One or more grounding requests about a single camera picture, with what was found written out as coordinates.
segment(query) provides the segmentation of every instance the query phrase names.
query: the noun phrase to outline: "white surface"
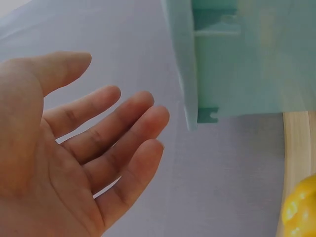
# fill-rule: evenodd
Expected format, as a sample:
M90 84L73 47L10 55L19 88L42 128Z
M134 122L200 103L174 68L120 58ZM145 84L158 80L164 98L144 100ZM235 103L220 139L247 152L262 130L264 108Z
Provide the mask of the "white surface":
M189 133L159 0L33 0L0 20L0 61L55 50L87 50L93 62L81 79L48 96L46 108L117 84L123 98L147 89L171 112L157 176L105 236L275 234L284 169L281 116L232 118Z
M0 17L9 14L12 10L28 3L31 0L2 0L0 2Z

